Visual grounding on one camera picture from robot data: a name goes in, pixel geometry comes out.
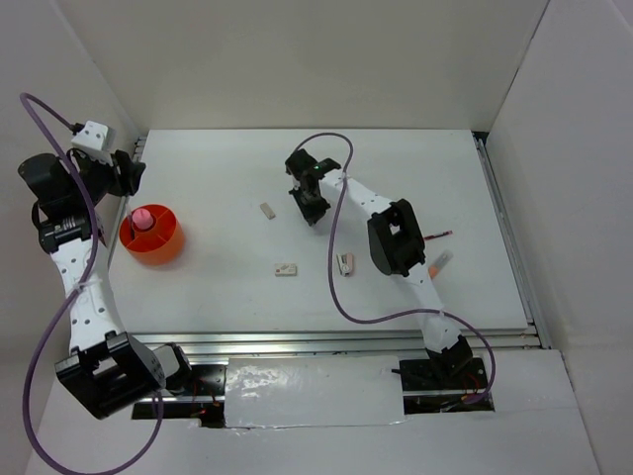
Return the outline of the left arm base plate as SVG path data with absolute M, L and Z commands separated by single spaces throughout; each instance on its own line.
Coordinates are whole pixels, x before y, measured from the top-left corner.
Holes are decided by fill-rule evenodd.
M 225 364 L 194 364 L 192 379 L 176 396 L 163 397 L 163 418 L 202 428 L 225 428 Z

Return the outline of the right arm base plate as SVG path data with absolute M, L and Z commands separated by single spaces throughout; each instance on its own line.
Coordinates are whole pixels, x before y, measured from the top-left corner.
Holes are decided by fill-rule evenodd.
M 484 393 L 488 375 L 481 357 L 474 358 L 455 377 L 438 379 L 428 359 L 400 360 L 392 372 L 401 378 L 406 415 L 492 412 L 494 403 L 486 396 L 474 404 L 465 400 Z

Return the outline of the pink round container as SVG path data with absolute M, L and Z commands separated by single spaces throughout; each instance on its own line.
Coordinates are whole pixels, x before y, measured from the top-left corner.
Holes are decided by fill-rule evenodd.
M 132 214 L 133 225 L 141 232 L 148 231 L 154 224 L 154 217 L 146 208 L 138 208 Z

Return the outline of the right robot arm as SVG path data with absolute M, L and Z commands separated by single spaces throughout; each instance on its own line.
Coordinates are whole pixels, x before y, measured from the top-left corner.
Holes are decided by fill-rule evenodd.
M 289 194 L 294 198 L 308 226 L 315 226 L 330 208 L 321 191 L 337 199 L 330 228 L 328 256 L 333 256 L 337 222 L 345 200 L 364 220 L 370 257 L 384 275 L 409 284 L 418 306 L 371 320 L 346 313 L 335 296 L 332 262 L 327 263 L 330 295 L 339 313 L 357 325 L 376 325 L 415 315 L 424 347 L 431 362 L 431 375 L 443 388 L 455 387 L 466 375 L 473 351 L 457 326 L 459 320 L 443 311 L 426 264 L 425 242 L 414 209 L 406 199 L 397 201 L 380 196 L 357 180 L 348 177 L 331 158 L 316 160 L 305 149 L 294 150 L 285 161 L 286 173 L 293 179 Z

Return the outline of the purple black pen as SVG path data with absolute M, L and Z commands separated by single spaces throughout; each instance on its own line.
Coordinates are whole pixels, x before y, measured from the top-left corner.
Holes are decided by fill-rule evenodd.
M 127 221 L 130 229 L 131 240 L 136 237 L 135 225 L 134 225 L 134 208 L 132 207 L 132 198 L 128 197 L 126 202 Z

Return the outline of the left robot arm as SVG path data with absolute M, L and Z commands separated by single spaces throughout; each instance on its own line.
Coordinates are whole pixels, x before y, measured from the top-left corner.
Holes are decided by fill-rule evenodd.
M 132 196 L 145 166 L 121 150 L 112 164 L 72 148 L 77 183 L 52 153 L 36 154 L 18 168 L 34 193 L 32 221 L 39 243 L 55 263 L 67 296 L 68 357 L 57 362 L 58 381 L 95 418 L 103 420 L 159 390 L 174 396 L 194 386 L 195 370 L 174 343 L 150 349 L 125 331 L 109 279 L 109 249 L 95 206 L 112 194 Z

